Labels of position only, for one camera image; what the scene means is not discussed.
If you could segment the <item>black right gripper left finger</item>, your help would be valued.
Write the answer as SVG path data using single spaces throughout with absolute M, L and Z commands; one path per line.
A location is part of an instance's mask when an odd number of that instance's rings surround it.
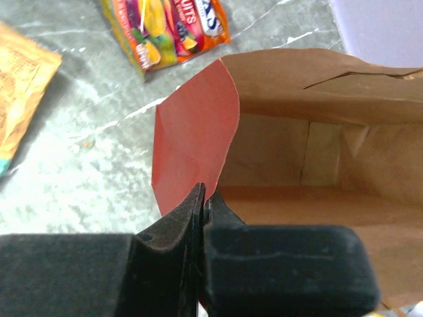
M 196 316 L 205 187 L 138 234 L 1 237 L 2 316 Z

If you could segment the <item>red brown paper bag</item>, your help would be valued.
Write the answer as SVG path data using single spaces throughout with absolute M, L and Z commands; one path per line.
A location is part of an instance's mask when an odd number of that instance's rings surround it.
M 422 300 L 421 69 L 318 48 L 217 59 L 155 114 L 160 212 L 198 182 L 248 224 L 353 228 L 383 300 Z

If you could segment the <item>tan paper chips bag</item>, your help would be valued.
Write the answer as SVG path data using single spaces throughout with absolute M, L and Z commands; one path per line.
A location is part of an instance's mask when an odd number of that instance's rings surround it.
M 61 62 L 61 54 L 39 46 L 1 23 L 2 174 L 8 170 Z

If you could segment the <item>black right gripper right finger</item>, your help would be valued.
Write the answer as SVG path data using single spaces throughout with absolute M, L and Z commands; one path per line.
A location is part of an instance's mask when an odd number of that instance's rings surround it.
M 358 235 L 336 225 L 248 225 L 214 193 L 205 204 L 210 316 L 364 316 L 380 290 Z

